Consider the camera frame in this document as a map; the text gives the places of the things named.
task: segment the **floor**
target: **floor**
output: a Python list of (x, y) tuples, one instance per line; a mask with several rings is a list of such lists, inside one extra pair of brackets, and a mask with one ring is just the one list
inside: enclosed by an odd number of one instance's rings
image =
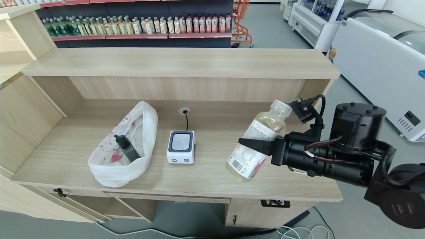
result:
[[(291, 31), (282, 20), (279, 5), (252, 4), (249, 7), (244, 24), (250, 29), (254, 38), (255, 48), (310, 48), (302, 37)], [(334, 108), (343, 102), (367, 102), (367, 100), (344, 78), (336, 80), (327, 93), (327, 104), (324, 122), (327, 127), (323, 130), (323, 139), (329, 137), (330, 123)], [(393, 126), (385, 122), (382, 126), (380, 140), (386, 141), (397, 148), (393, 167), (402, 163), (419, 163), (423, 160), (423, 145), (411, 143), (401, 138)], [(381, 210), (363, 199), (364, 188), (338, 182), (344, 200), (338, 203), (319, 203), (317, 208), (335, 232), (338, 239), (423, 239), (425, 230), (412, 230), (393, 223), (386, 218)], [(312, 228), (324, 225), (317, 212), (311, 214), (297, 226)], [(177, 236), (207, 236), (229, 238), (238, 233), (258, 231), (255, 228), (225, 228), (223, 226), (224, 206), (221, 204), (204, 203), (172, 203), (161, 201), (156, 209), (155, 220), (152, 224), (139, 220), (116, 219), (106, 222), (106, 226), (126, 232), (143, 228), (156, 228)], [(301, 237), (307, 238), (300, 231)], [(316, 239), (325, 239), (326, 232), (318, 229), (314, 233)], [(36, 219), (27, 215), (0, 212), (0, 238), (7, 239), (89, 239), (119, 238), (99, 228), (94, 224), (78, 222), (62, 222), (48, 219)], [(146, 232), (122, 236), (123, 239), (167, 239), (169, 237), (155, 232)], [(244, 237), (251, 239), (278, 239), (277, 233)]]

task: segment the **orange shopping cart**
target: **orange shopping cart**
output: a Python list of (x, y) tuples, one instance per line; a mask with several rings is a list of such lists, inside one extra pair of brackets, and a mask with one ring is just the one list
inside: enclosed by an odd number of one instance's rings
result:
[(251, 0), (233, 0), (233, 29), (231, 42), (233, 48), (237, 48), (240, 43), (249, 43), (249, 48), (254, 48), (252, 36), (248, 32), (248, 28), (241, 24), (241, 20), (245, 18), (249, 2)]

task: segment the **black bottle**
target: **black bottle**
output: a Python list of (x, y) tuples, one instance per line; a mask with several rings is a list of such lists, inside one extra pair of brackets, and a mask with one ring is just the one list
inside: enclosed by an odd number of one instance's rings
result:
[(130, 140), (127, 139), (125, 135), (114, 135), (115, 141), (118, 143), (118, 146), (121, 148), (124, 155), (133, 162), (134, 160), (140, 158), (136, 149), (131, 144)]

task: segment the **white cable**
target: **white cable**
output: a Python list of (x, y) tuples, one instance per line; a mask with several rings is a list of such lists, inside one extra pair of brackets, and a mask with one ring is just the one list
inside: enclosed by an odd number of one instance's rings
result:
[[(283, 234), (282, 234), (279, 230), (277, 230), (277, 232), (278, 232), (280, 235), (282, 235), (282, 237), (281, 237), (280, 239), (283, 239), (284, 237), (287, 237), (287, 238), (290, 238), (290, 239), (301, 239), (301, 237), (300, 237), (300, 235), (298, 234), (298, 232), (297, 232), (297, 231), (295, 231), (296, 229), (303, 229), (303, 230), (308, 231), (308, 233), (309, 233), (308, 239), (310, 239), (310, 237), (311, 237), (311, 239), (314, 239), (314, 237), (313, 237), (313, 230), (314, 230), (314, 229), (316, 229), (316, 228), (323, 228), (323, 229), (325, 229), (325, 230), (326, 230), (326, 232), (327, 232), (327, 235), (328, 235), (327, 239), (329, 239), (329, 236), (330, 236), (329, 230), (328, 230), (326, 227), (324, 227), (324, 226), (320, 226), (320, 225), (313, 227), (311, 230), (309, 230), (309, 229), (307, 229), (307, 228), (303, 228), (303, 227), (290, 228), (290, 227), (287, 227), (287, 226), (283, 226), (283, 227), (281, 227), (281, 228), (289, 229), (289, 231), (287, 231), (287, 232), (285, 232), (285, 233), (283, 233)], [(289, 233), (289, 232), (291, 232), (291, 231), (295, 232), (295, 234), (297, 234), (298, 238), (295, 238), (295, 237), (287, 236), (287, 235), (286, 235), (286, 234), (288, 234), (288, 233)]]
[(96, 224), (98, 226), (100, 226), (101, 228), (103, 228), (103, 229), (107, 230), (108, 232), (110, 232), (110, 233), (112, 233), (114, 235), (117, 235), (117, 236), (130, 235), (130, 234), (135, 234), (135, 233), (145, 232), (145, 231), (155, 231), (155, 232), (160, 233), (162, 235), (166, 235), (166, 236), (169, 236), (169, 237), (172, 237), (172, 238), (176, 238), (176, 239), (187, 239), (187, 238), (206, 238), (207, 239), (207, 238), (212, 238), (212, 237), (200, 237), (200, 236), (174, 236), (174, 235), (171, 235), (171, 234), (168, 234), (166, 232), (163, 232), (163, 231), (160, 231), (160, 230), (157, 230), (157, 229), (153, 229), (153, 228), (136, 230), (136, 231), (130, 231), (130, 232), (125, 232), (125, 233), (118, 233), (118, 232), (115, 232), (115, 231), (113, 231), (113, 230), (105, 227), (104, 225), (100, 224), (99, 222), (96, 222)]

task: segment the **white device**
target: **white device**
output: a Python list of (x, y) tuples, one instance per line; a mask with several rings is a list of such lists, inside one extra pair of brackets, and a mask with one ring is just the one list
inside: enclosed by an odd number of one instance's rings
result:
[(167, 150), (168, 162), (193, 164), (195, 159), (195, 145), (194, 131), (171, 131)]
[(328, 58), (409, 141), (425, 141), (425, 27), (385, 11), (342, 22)]

